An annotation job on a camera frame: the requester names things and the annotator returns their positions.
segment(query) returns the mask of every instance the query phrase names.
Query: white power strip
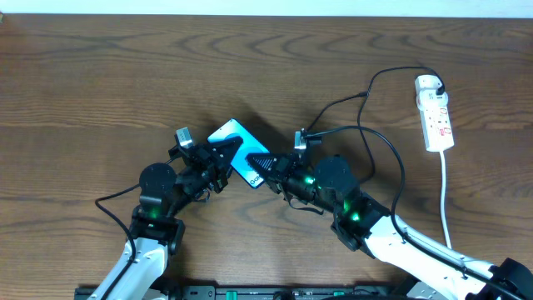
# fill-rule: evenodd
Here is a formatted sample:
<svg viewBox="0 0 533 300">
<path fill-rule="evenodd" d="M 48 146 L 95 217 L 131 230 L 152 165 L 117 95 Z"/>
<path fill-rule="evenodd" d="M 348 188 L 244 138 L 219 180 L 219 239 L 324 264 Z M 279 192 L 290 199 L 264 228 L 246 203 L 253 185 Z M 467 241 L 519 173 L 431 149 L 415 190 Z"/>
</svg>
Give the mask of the white power strip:
<svg viewBox="0 0 533 300">
<path fill-rule="evenodd" d="M 448 94 L 436 94 L 441 85 L 441 81 L 433 75 L 422 75 L 415 80 L 416 105 L 420 110 L 424 142 L 429 152 L 444 151 L 454 145 L 446 106 Z"/>
</svg>

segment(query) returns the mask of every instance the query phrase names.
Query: wood grain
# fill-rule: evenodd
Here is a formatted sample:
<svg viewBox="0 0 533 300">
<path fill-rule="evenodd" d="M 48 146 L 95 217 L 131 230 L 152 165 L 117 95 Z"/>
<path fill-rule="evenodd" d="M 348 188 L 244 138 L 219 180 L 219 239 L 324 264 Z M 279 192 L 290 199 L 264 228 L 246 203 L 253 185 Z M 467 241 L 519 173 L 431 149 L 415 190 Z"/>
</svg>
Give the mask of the wood grain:
<svg viewBox="0 0 533 300">
<path fill-rule="evenodd" d="M 533 24 L 527 20 L 6 16 L 0 25 L 0 298 L 69 299 L 99 284 L 123 233 L 93 199 L 133 185 L 166 160 L 173 131 L 197 141 L 240 119 L 273 152 L 328 102 L 366 90 L 400 65 L 437 70 L 450 94 L 456 146 L 448 216 L 456 249 L 533 266 Z M 363 122 L 398 148 L 407 173 L 400 214 L 442 241 L 440 161 L 424 150 L 414 104 L 418 72 L 380 77 Z M 328 111 L 316 129 L 354 124 L 359 102 Z M 376 178 L 364 189 L 391 204 L 394 157 L 368 138 Z M 317 157 L 369 163 L 356 132 L 331 136 Z M 129 222 L 138 192 L 106 203 Z M 404 273 L 330 232 L 331 215 L 287 208 L 238 177 L 187 225 L 173 278 L 219 284 L 398 282 Z"/>
</svg>

